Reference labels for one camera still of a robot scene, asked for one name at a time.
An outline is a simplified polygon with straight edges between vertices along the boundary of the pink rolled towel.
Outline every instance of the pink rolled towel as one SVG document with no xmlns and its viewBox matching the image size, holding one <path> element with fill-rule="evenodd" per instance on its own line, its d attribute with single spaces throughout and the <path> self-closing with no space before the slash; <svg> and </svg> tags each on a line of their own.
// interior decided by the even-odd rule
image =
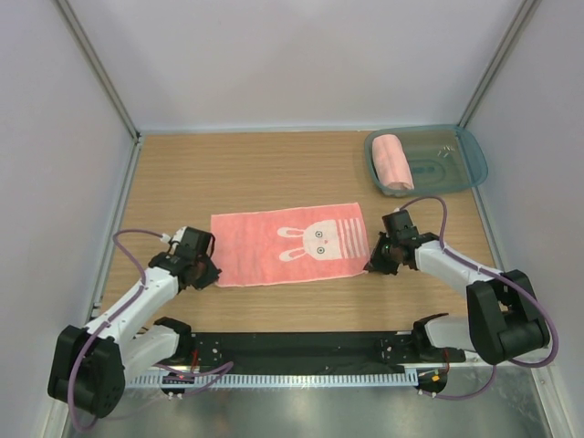
<svg viewBox="0 0 584 438">
<path fill-rule="evenodd" d="M 393 134 L 384 134 L 373 140 L 373 164 L 381 184 L 392 190 L 413 189 L 412 173 L 402 142 Z"/>
</svg>

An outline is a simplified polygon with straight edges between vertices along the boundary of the metal floor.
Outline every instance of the metal floor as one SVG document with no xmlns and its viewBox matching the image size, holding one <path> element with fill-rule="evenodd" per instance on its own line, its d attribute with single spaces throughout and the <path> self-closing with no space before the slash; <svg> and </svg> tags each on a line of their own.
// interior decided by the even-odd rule
<svg viewBox="0 0 584 438">
<path fill-rule="evenodd" d="M 452 368 L 447 391 L 468 393 L 485 367 Z M 159 390 L 128 390 L 112 415 L 131 412 Z M 204 438 L 551 437 L 531 371 L 499 367 L 494 387 L 470 401 L 439 401 L 412 388 L 210 391 L 159 401 L 128 420 L 102 420 L 67 438 L 167 436 Z"/>
</svg>

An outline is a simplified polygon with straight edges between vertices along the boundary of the plastic tray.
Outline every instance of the plastic tray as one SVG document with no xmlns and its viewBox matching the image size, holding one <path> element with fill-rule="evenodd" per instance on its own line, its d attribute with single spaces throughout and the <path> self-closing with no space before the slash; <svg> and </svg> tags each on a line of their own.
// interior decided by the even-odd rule
<svg viewBox="0 0 584 438">
<path fill-rule="evenodd" d="M 392 190 L 381 184 L 372 158 L 373 140 L 394 134 L 410 164 L 413 190 Z M 365 159 L 371 177 L 388 196 L 460 192 L 481 184 L 488 174 L 485 156 L 468 130 L 456 125 L 376 130 L 365 139 Z"/>
</svg>

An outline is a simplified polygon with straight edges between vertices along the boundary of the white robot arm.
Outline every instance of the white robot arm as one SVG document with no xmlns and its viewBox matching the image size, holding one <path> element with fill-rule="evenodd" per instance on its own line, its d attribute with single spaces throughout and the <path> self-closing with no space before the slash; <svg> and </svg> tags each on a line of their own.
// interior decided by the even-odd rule
<svg viewBox="0 0 584 438">
<path fill-rule="evenodd" d="M 386 232 L 380 233 L 367 270 L 396 275 L 399 265 L 407 265 L 440 278 L 466 298 L 468 317 L 441 314 L 417 321 L 418 326 L 423 324 L 429 345 L 476 351 L 496 365 L 549 343 L 540 312 L 508 287 L 509 282 L 520 285 L 535 300 L 524 273 L 487 268 L 441 243 L 433 233 L 420 235 L 407 210 L 382 219 Z"/>
<path fill-rule="evenodd" d="M 48 394 L 67 402 L 72 383 L 75 405 L 103 418 L 118 404 L 127 381 L 161 360 L 188 355 L 192 349 L 191 327 L 180 321 L 161 318 L 142 336 L 136 334 L 183 289 L 202 289 L 216 281 L 221 270 L 207 255 L 209 246 L 212 253 L 214 237 L 210 233 L 181 228 L 170 241 L 169 250 L 150 261 L 143 284 L 141 279 L 83 328 L 65 328 L 57 339 Z M 77 378 L 69 382 L 74 362 L 89 342 Z"/>
</svg>

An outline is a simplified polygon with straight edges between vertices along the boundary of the wooden table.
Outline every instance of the wooden table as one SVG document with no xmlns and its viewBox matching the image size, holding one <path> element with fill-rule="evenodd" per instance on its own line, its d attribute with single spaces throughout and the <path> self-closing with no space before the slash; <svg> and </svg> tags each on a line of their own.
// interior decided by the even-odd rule
<svg viewBox="0 0 584 438">
<path fill-rule="evenodd" d="M 208 230 L 211 214 L 277 210 L 334 203 L 360 204 L 370 247 L 381 217 L 403 200 L 383 196 L 367 172 L 362 143 L 368 132 L 288 132 L 150 136 L 130 192 L 123 227 L 172 234 L 183 225 Z M 448 194 L 449 245 L 492 265 L 470 191 Z M 438 233 L 435 201 L 409 208 L 421 233 Z M 165 247 L 146 235 L 123 237 L 144 265 Z M 138 279 L 117 252 L 103 308 Z M 269 287 L 184 290 L 157 314 L 195 331 L 361 331 L 410 329 L 439 312 L 465 313 L 465 301 L 438 279 L 401 268 L 397 276 L 353 278 Z"/>
</svg>

